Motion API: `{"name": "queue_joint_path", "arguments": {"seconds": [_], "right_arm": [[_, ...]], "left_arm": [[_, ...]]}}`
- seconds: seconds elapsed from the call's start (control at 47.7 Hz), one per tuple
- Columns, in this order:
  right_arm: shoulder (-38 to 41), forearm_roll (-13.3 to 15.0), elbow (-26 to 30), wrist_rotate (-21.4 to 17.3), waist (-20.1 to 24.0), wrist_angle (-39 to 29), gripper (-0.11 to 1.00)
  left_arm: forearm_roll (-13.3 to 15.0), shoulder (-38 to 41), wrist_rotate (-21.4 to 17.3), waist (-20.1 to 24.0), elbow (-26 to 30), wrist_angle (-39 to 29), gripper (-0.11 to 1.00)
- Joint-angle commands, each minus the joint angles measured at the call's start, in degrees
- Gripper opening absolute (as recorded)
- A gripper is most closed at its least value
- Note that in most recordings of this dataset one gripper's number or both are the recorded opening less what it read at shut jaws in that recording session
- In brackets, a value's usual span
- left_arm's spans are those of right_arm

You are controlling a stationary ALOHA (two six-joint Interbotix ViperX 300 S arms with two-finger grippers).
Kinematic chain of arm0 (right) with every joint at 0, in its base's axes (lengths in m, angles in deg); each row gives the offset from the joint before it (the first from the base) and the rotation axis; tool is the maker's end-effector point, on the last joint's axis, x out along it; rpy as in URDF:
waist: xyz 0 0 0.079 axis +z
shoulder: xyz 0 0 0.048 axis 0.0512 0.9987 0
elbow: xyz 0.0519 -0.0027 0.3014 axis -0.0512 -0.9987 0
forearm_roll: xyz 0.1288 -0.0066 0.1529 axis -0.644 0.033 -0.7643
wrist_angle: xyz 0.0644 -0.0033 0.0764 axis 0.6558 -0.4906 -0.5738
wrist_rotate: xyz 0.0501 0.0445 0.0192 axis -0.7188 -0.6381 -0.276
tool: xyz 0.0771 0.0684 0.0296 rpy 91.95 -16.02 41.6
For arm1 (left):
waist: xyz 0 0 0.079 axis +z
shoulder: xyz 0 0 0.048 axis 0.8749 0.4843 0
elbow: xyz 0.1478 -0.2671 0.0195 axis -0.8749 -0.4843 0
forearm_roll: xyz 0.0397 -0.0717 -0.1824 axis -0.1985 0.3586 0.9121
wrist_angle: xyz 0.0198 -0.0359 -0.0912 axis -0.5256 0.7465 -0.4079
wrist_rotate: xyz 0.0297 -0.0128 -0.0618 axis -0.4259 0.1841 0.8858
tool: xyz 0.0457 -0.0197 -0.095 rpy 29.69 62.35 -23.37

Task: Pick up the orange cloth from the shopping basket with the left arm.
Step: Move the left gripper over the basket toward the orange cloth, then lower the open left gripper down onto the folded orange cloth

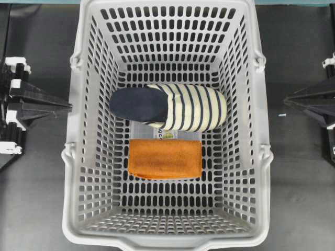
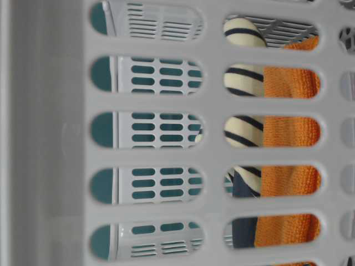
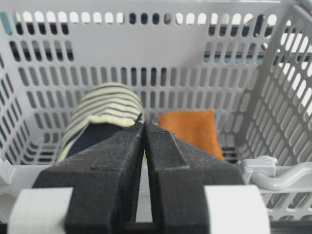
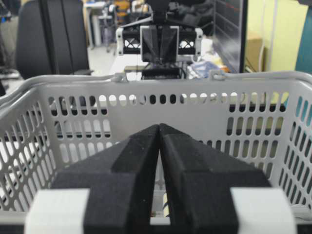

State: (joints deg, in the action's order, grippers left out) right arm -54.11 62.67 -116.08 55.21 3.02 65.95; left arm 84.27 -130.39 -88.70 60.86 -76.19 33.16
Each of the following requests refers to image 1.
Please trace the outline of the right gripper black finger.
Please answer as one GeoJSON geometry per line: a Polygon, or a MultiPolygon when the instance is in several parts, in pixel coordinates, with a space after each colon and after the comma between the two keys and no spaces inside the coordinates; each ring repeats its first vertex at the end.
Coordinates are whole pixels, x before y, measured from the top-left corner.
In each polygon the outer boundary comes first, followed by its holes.
{"type": "Polygon", "coordinates": [[[334,83],[319,83],[300,89],[284,99],[286,105],[333,105],[334,83]]]}
{"type": "Polygon", "coordinates": [[[322,127],[334,129],[334,100],[285,100],[285,104],[314,118],[322,127]]]}

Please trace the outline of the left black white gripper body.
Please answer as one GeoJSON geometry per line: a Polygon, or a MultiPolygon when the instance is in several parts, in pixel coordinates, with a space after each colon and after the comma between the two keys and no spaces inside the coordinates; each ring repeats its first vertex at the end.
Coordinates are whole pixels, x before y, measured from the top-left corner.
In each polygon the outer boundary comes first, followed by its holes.
{"type": "Polygon", "coordinates": [[[11,89],[20,88],[31,74],[25,57],[1,59],[1,154],[21,155],[27,126],[19,121],[19,109],[10,104],[18,102],[11,96],[11,89]]]}

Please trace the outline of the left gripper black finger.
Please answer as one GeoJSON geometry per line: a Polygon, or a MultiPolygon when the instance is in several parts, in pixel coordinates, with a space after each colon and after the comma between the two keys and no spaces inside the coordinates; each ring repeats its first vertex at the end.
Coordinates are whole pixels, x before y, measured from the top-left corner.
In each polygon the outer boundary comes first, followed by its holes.
{"type": "Polygon", "coordinates": [[[13,122],[21,129],[28,129],[39,119],[57,118],[72,111],[72,107],[62,107],[47,104],[34,104],[28,102],[11,103],[7,106],[5,122],[13,122]]]}
{"type": "Polygon", "coordinates": [[[10,82],[9,96],[19,98],[25,101],[33,101],[38,104],[55,105],[62,107],[72,107],[70,103],[59,97],[52,96],[43,89],[34,86],[29,82],[21,79],[13,79],[10,82]]]}

